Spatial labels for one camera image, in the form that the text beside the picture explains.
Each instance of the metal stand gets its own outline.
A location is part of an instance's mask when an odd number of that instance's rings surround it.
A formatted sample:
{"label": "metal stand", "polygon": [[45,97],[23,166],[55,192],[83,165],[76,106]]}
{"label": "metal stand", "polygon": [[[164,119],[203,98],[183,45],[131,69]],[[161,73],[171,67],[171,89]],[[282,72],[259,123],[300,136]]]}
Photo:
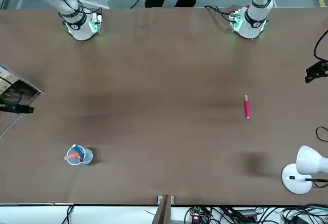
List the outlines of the metal stand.
{"label": "metal stand", "polygon": [[152,224],[170,224],[171,223],[171,203],[174,203],[173,196],[158,196],[160,201]]}

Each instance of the lamp head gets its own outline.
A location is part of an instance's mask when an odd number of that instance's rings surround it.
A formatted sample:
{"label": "lamp head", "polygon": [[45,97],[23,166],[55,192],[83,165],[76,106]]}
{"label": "lamp head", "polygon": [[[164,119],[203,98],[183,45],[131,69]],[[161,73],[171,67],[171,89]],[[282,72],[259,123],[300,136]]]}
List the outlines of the lamp head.
{"label": "lamp head", "polygon": [[328,158],[308,146],[302,146],[296,158],[297,171],[300,174],[328,173]]}

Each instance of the lamp base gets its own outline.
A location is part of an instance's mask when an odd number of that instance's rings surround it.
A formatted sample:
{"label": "lamp base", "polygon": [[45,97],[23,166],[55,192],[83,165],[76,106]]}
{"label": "lamp base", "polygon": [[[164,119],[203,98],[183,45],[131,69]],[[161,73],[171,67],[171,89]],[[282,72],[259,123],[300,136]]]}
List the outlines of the lamp base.
{"label": "lamp base", "polygon": [[312,182],[305,179],[312,179],[312,177],[298,173],[296,164],[288,164],[281,171],[282,183],[292,193],[304,194],[311,190]]}

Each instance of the pink marker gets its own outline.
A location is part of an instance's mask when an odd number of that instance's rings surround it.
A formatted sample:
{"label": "pink marker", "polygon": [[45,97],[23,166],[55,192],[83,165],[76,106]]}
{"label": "pink marker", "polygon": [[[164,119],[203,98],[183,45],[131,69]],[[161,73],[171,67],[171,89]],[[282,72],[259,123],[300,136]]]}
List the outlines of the pink marker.
{"label": "pink marker", "polygon": [[245,117],[248,119],[251,117],[251,114],[250,114],[250,106],[248,104],[248,96],[247,95],[244,96],[244,105],[245,105]]}

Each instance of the orange marker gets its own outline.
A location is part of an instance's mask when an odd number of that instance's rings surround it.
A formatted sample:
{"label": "orange marker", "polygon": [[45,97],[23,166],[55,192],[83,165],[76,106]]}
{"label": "orange marker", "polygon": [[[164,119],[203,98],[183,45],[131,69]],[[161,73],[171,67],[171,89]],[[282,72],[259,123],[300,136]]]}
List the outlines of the orange marker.
{"label": "orange marker", "polygon": [[74,157],[78,157],[78,158],[80,158],[80,161],[81,161],[81,159],[83,160],[83,158],[81,158],[77,152],[74,153],[74,154],[72,154],[72,155],[65,156],[64,159],[67,160],[67,159],[74,158]]}

